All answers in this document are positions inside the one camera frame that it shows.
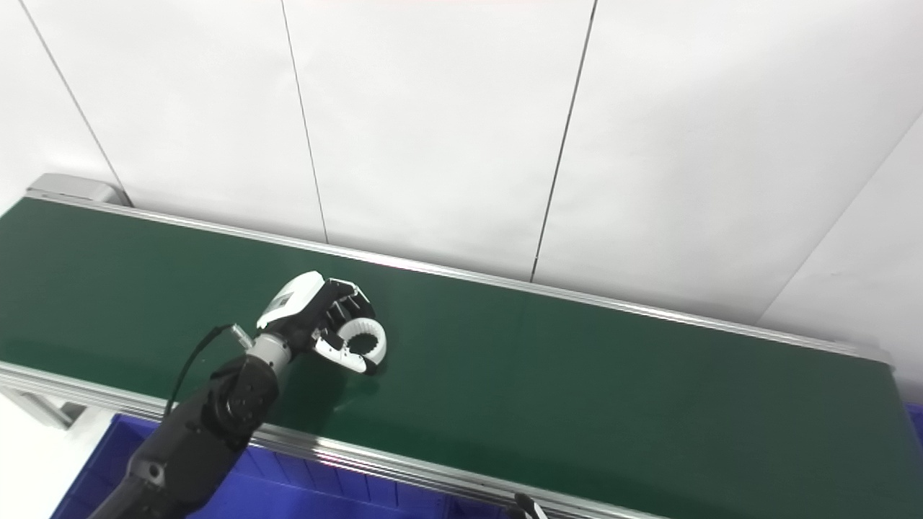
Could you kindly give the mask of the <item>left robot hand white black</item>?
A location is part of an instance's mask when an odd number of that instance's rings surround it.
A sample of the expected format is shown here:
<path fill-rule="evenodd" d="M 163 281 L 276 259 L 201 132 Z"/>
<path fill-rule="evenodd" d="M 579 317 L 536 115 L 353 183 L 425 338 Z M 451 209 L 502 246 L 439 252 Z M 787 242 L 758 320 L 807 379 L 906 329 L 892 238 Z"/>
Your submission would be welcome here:
<path fill-rule="evenodd" d="M 280 374 L 297 355 L 321 358 L 367 376 L 388 349 L 383 326 L 362 289 L 349 280 L 324 278 L 316 270 L 291 279 L 257 320 L 247 351 Z"/>

